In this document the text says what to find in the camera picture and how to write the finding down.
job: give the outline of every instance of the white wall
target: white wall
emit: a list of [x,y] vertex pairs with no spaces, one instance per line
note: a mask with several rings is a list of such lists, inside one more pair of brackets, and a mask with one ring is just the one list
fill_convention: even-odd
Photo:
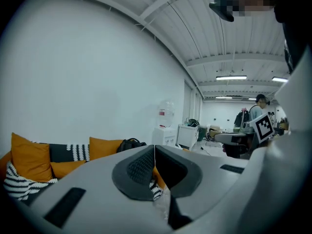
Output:
[[[232,130],[234,127],[234,121],[237,114],[242,108],[249,109],[253,106],[253,103],[243,102],[205,102],[202,105],[202,111],[200,115],[201,125],[215,125],[221,127],[224,131]],[[273,105],[268,106],[263,111],[274,112],[275,107]]]
[[285,118],[286,117],[286,114],[284,112],[284,110],[282,109],[281,106],[277,106],[276,107],[276,120],[277,122],[280,122],[281,121],[281,118]]
[[173,126],[181,123],[184,79],[192,82],[152,37],[87,0],[35,7],[21,11],[0,42],[0,156],[11,132],[46,143],[151,143],[167,98]]

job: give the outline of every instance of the orange pillow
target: orange pillow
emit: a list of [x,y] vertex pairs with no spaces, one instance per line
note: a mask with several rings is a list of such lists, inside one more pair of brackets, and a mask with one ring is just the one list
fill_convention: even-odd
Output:
[[90,152],[90,160],[94,160],[97,158],[106,157],[112,154],[115,154],[117,148],[122,143],[121,139],[117,140],[104,140],[99,138],[90,137],[89,140],[89,152]]
[[63,178],[85,162],[85,160],[70,162],[51,162],[51,166],[55,177]]
[[11,152],[8,152],[0,159],[0,180],[4,181],[6,178],[6,163],[11,161],[12,155]]
[[12,133],[12,163],[19,175],[37,182],[47,182],[52,177],[49,144],[32,143]]
[[153,177],[156,177],[156,181],[159,187],[161,187],[162,189],[165,189],[165,186],[166,186],[165,181],[160,176],[159,171],[157,170],[156,166],[153,169]]

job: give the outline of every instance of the door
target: door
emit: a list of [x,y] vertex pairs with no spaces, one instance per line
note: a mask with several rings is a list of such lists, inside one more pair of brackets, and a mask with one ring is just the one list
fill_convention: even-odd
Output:
[[200,95],[195,95],[195,114],[194,119],[197,119],[199,121],[200,116]]
[[192,89],[189,87],[189,85],[184,83],[184,104],[183,104],[182,123],[184,123],[186,119],[190,117],[191,92],[192,92]]

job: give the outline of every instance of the white cabinet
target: white cabinet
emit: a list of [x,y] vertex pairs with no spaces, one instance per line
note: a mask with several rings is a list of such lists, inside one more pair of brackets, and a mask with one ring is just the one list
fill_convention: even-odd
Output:
[[153,145],[175,146],[176,144],[176,129],[166,127],[155,127],[152,138]]
[[186,146],[190,151],[198,139],[198,127],[179,125],[177,144]]

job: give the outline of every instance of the water bottle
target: water bottle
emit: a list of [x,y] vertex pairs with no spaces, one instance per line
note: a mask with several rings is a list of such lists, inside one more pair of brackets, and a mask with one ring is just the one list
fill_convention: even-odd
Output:
[[158,109],[158,126],[170,127],[175,115],[174,104],[170,99],[163,100]]

